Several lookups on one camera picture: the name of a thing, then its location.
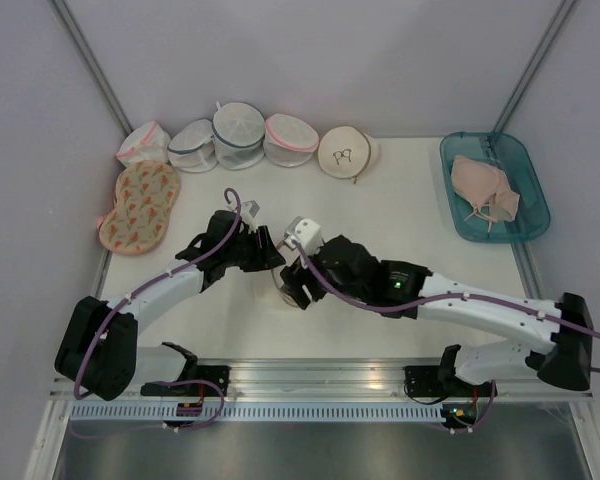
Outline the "beige round glasses laundry bag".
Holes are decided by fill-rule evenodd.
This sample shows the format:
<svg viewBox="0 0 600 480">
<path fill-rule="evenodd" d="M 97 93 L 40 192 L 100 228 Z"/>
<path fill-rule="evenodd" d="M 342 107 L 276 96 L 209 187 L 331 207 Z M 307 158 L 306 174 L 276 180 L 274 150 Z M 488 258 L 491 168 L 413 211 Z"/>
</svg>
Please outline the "beige round glasses laundry bag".
<svg viewBox="0 0 600 480">
<path fill-rule="evenodd" d="M 285 244 L 285 242 L 283 240 L 281 240 L 276 245 L 276 251 L 278 253 L 281 253 L 284 249 L 289 250 L 289 247 Z M 297 303 L 295 302 L 295 300 L 283 288 L 282 279 L 280 277 L 281 271 L 282 271 L 282 266 L 274 267 L 270 271 L 272 282 L 273 282 L 273 284 L 274 284 L 274 286 L 275 286 L 278 294 L 280 295 L 282 301 L 286 305 L 288 305 L 290 308 L 292 308 L 292 309 L 298 309 L 299 306 L 297 305 Z"/>
</svg>

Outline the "pale pink bra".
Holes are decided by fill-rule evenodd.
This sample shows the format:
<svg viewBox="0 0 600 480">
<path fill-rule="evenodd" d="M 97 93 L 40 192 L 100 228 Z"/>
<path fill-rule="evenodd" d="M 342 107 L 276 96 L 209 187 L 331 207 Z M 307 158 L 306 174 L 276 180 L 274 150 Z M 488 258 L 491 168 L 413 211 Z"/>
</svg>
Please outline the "pale pink bra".
<svg viewBox="0 0 600 480">
<path fill-rule="evenodd" d="M 503 170 L 466 156 L 454 157 L 451 182 L 454 192 L 470 206 L 467 222 L 475 217 L 487 222 L 487 232 L 499 222 L 513 222 L 520 195 L 514 192 Z"/>
</svg>

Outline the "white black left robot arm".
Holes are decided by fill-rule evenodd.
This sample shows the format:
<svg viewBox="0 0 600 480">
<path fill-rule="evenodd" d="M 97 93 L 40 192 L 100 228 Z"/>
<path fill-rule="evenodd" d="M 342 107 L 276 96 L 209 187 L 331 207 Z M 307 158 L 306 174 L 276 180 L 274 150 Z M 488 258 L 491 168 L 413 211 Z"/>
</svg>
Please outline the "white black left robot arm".
<svg viewBox="0 0 600 480">
<path fill-rule="evenodd" d="M 229 268 L 252 273 L 284 262 L 267 226 L 253 227 L 236 212 L 218 210 L 206 231 L 156 277 L 119 297 L 81 299 L 56 354 L 55 371 L 73 381 L 77 399 L 94 394 L 113 400 L 135 384 L 146 394 L 194 393 L 197 356 L 173 342 L 141 347 L 140 334 L 176 305 L 208 290 Z"/>
</svg>

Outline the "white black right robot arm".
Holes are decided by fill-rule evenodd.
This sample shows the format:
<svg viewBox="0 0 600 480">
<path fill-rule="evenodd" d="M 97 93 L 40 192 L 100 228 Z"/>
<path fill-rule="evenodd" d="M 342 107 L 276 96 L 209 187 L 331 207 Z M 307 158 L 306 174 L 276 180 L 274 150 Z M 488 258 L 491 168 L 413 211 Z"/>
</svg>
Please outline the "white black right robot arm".
<svg viewBox="0 0 600 480">
<path fill-rule="evenodd" d="M 496 343 L 444 349 L 435 372 L 448 396 L 526 375 L 566 391 L 591 386 L 590 323 L 578 295 L 559 302 L 497 295 L 424 266 L 379 260 L 344 236 L 310 244 L 293 234 L 284 242 L 298 258 L 281 271 L 282 289 L 302 310 L 332 294 L 387 318 L 445 321 L 498 336 Z"/>
</svg>

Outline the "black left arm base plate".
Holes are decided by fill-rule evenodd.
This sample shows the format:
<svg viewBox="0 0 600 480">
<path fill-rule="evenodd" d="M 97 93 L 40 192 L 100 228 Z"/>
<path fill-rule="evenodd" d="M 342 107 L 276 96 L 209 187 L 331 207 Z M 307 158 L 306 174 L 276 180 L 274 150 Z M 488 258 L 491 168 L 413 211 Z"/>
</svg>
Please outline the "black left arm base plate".
<svg viewBox="0 0 600 480">
<path fill-rule="evenodd" d="M 219 398 L 227 394 L 229 374 L 227 365 L 190 364 L 173 381 L 145 383 L 140 394 L 144 397 Z"/>
</svg>

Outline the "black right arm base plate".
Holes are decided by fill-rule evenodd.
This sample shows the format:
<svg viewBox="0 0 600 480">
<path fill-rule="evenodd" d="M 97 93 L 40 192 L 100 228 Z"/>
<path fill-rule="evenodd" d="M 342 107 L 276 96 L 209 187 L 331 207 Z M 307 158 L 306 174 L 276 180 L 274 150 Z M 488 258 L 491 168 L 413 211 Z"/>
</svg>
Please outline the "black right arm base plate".
<svg viewBox="0 0 600 480">
<path fill-rule="evenodd" d="M 440 374 L 438 366 L 412 365 L 405 366 L 403 371 L 406 395 L 418 401 L 488 398 L 491 395 L 489 382 L 472 385 L 454 375 Z"/>
</svg>

